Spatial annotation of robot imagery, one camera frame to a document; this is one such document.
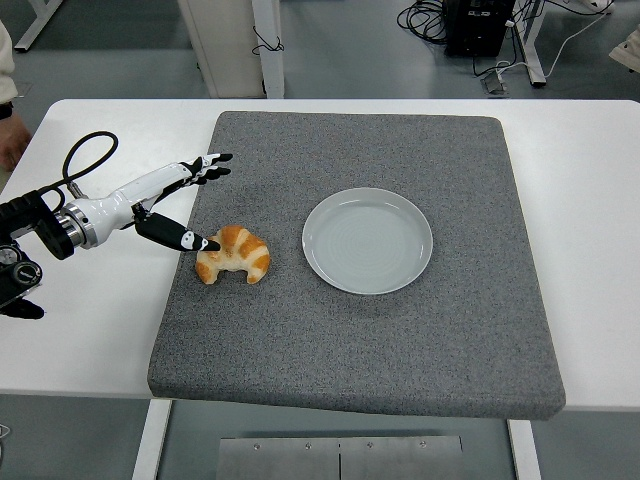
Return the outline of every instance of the gray felt mat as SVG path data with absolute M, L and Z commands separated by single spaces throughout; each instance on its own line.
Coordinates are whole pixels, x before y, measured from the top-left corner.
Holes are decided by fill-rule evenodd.
M 546 419 L 565 402 L 509 154 L 486 117 L 225 112 L 190 225 L 244 225 L 272 256 L 257 285 L 212 286 L 182 256 L 149 365 L 157 397 L 401 415 Z M 329 195 L 378 187 L 434 235 L 393 293 L 338 290 L 307 264 L 304 222 Z

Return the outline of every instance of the metal stand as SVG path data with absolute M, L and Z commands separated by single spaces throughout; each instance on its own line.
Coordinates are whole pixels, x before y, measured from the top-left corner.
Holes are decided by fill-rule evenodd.
M 53 14 L 56 13 L 62 0 L 49 0 L 48 3 L 45 0 L 29 0 L 29 3 L 36 12 L 36 19 L 13 47 L 19 52 L 29 50 L 33 41 L 40 34 L 47 22 L 49 22 Z

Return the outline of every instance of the white table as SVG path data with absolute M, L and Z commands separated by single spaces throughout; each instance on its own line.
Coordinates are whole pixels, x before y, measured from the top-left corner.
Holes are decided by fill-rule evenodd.
M 640 411 L 640 106 L 630 101 L 66 100 L 53 105 L 0 195 L 60 177 L 71 146 L 110 130 L 120 147 L 78 183 L 107 195 L 148 171 L 206 153 L 225 110 L 486 115 L 503 125 L 567 409 Z M 108 140 L 79 152 L 75 169 Z M 215 188 L 215 182 L 207 188 Z M 157 211 L 187 222 L 196 189 Z M 148 360 L 178 253 L 132 229 L 53 258 L 20 239 L 44 269 L 29 298 L 39 321 L 0 316 L 0 393 L 150 398 Z

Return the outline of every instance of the empty plate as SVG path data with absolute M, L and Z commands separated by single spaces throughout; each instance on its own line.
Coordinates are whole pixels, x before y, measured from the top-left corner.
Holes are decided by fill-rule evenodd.
M 311 268 L 341 290 L 375 295 L 398 290 L 426 268 L 429 222 L 413 203 L 378 188 L 354 188 L 320 202 L 302 231 Z

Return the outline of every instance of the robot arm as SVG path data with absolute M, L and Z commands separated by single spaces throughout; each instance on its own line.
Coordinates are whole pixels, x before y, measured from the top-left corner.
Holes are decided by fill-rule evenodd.
M 35 231 L 49 251 L 63 260 L 76 247 L 85 249 L 104 243 L 113 230 L 135 225 L 141 236 L 180 251 L 220 250 L 179 223 L 151 208 L 175 191 L 203 185 L 230 173 L 215 165 L 231 154 L 198 157 L 192 163 L 172 163 L 118 188 L 100 199 L 77 198 L 58 211 L 42 199 L 46 191 L 29 192 L 0 205 L 0 314 L 41 318 L 44 311 L 24 300 L 42 278 L 41 268 L 20 249 L 17 239 Z

